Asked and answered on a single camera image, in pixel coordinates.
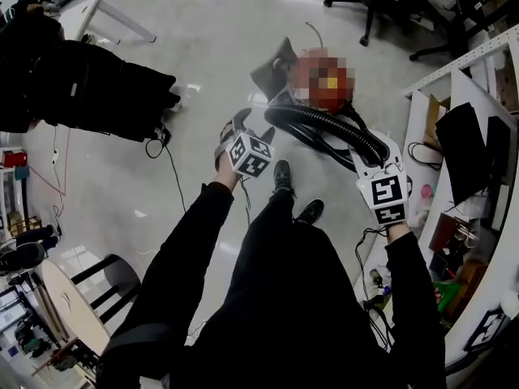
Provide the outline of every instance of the person's arm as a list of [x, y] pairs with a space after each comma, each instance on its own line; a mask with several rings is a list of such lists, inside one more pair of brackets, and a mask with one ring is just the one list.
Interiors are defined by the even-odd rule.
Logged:
[[100, 389], [139, 387], [139, 376], [160, 379], [174, 364], [204, 290], [204, 277], [238, 176], [223, 154], [220, 169], [203, 186], [146, 271], [139, 295], [103, 352]]
[[406, 384], [444, 388], [445, 341], [434, 287], [407, 224], [388, 228], [386, 250], [392, 277], [395, 344], [390, 356], [395, 377]]

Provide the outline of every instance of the concrete floor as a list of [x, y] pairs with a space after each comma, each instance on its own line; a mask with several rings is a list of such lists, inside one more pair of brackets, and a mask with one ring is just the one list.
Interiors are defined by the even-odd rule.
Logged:
[[[187, 86], [185, 108], [171, 122], [173, 138], [169, 145], [187, 204], [195, 200], [200, 185], [214, 177], [213, 150], [221, 128], [234, 113], [254, 105], [251, 124], [257, 132], [267, 127], [262, 118], [264, 98], [249, 74], [269, 58], [284, 36], [292, 40], [296, 51], [317, 46], [317, 36], [305, 22], [311, 22], [324, 44], [346, 57], [348, 67], [355, 68], [354, 105], [368, 126], [389, 134], [400, 145], [410, 108], [401, 89], [441, 65], [431, 58], [427, 60], [430, 64], [409, 62], [410, 53], [437, 39], [419, 28], [411, 37], [404, 37], [388, 19], [374, 22], [371, 43], [368, 48], [362, 47], [358, 39], [366, 9], [360, 5], [328, 9], [323, 7], [323, 0], [106, 1], [158, 35], [155, 43], [144, 43], [131, 32], [111, 28], [112, 23], [100, 15], [94, 23], [111, 28], [123, 39], [115, 53], [127, 61], [175, 75]], [[57, 191], [44, 181], [56, 186], [51, 165], [53, 138], [53, 127], [41, 124], [23, 139], [35, 170], [29, 178], [28, 198], [33, 212], [43, 221], [50, 220], [53, 205], [60, 205]], [[359, 274], [355, 244], [363, 229], [375, 225], [355, 188], [356, 177], [287, 135], [278, 132], [273, 145], [277, 157], [288, 159], [294, 170], [298, 196], [294, 214], [314, 197], [326, 203], [317, 225], [330, 236], [350, 279], [355, 281]], [[151, 160], [143, 144], [80, 130], [69, 134], [62, 126], [58, 128], [57, 147], [58, 175], [66, 195], [60, 218], [63, 239], [50, 251], [50, 258], [74, 275], [106, 254], [119, 254], [142, 277], [182, 217], [168, 156]], [[247, 184], [253, 217], [271, 194], [270, 170]], [[247, 230], [243, 192], [237, 188], [234, 195], [236, 200], [221, 230], [193, 327], [222, 303]], [[361, 252], [366, 255], [368, 249], [369, 244]], [[97, 297], [105, 287], [102, 278], [84, 284], [87, 299]], [[117, 321], [120, 319], [110, 321], [109, 328], [116, 327]]]

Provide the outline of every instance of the black hose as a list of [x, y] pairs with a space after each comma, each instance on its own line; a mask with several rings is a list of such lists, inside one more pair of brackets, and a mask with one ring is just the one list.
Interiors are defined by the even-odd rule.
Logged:
[[363, 128], [357, 128], [317, 109], [302, 105], [274, 105], [265, 111], [264, 116], [271, 125], [288, 132], [320, 152], [327, 152], [348, 169], [354, 171], [351, 157], [345, 157], [347, 153], [334, 149], [311, 129], [325, 131], [347, 142], [364, 156], [370, 165], [384, 166], [387, 148], [365, 128], [365, 125]]

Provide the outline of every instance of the gray floor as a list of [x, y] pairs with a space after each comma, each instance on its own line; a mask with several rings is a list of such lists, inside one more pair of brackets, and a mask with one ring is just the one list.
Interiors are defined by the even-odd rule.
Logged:
[[[404, 37], [388, 19], [375, 21], [371, 43], [363, 48], [358, 39], [366, 10], [359, 5], [327, 9], [323, 0], [106, 1], [158, 35], [155, 43], [143, 43], [100, 17], [96, 20], [99, 25], [123, 38], [115, 53], [175, 75], [187, 85], [185, 108], [171, 122], [169, 146], [188, 204], [195, 200], [201, 183], [214, 177], [212, 152], [222, 126], [234, 113], [254, 105], [251, 122], [257, 130], [266, 128], [264, 99], [249, 73], [272, 54], [284, 36], [292, 40], [296, 51], [317, 46], [317, 36], [305, 22], [319, 29], [324, 44], [355, 68], [354, 105], [368, 126], [400, 144], [410, 107], [400, 91], [439, 66], [408, 60], [414, 49], [437, 41], [433, 35], [417, 29], [412, 37]], [[57, 192], [43, 181], [56, 185], [50, 163], [53, 137], [54, 129], [46, 124], [24, 136], [31, 166], [43, 177], [32, 172], [29, 199], [44, 220], [51, 217], [52, 206], [60, 204]], [[58, 174], [66, 196], [60, 219], [63, 240], [51, 251], [51, 258], [72, 275], [105, 254], [115, 253], [143, 276], [182, 216], [167, 155], [150, 160], [144, 145], [78, 130], [72, 130], [69, 138], [63, 127], [58, 128], [57, 145]], [[375, 224], [355, 188], [356, 177], [288, 136], [278, 134], [274, 147], [277, 157], [287, 158], [294, 169], [298, 196], [294, 213], [314, 197], [325, 201], [326, 210], [317, 225], [330, 236], [350, 279], [356, 280], [355, 244], [362, 230]], [[255, 216], [272, 190], [270, 171], [258, 181], [249, 181], [248, 190]], [[245, 199], [239, 188], [235, 198], [214, 251], [194, 325], [221, 304], [247, 230]], [[87, 296], [97, 295], [94, 285], [85, 285]]]

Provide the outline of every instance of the round wooden table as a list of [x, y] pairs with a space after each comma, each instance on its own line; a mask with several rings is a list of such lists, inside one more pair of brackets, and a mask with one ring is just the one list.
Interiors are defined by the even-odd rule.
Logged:
[[[105, 259], [69, 278], [58, 265], [48, 259], [41, 264], [43, 281], [56, 310], [67, 326], [95, 354], [101, 355], [109, 342], [105, 324], [126, 304], [135, 300], [140, 289], [139, 277], [130, 265], [117, 255], [110, 254]], [[111, 288], [96, 300], [89, 303], [80, 292], [77, 284], [85, 281], [101, 270], [105, 270], [106, 280]], [[121, 299], [103, 314], [95, 311], [115, 294]]]

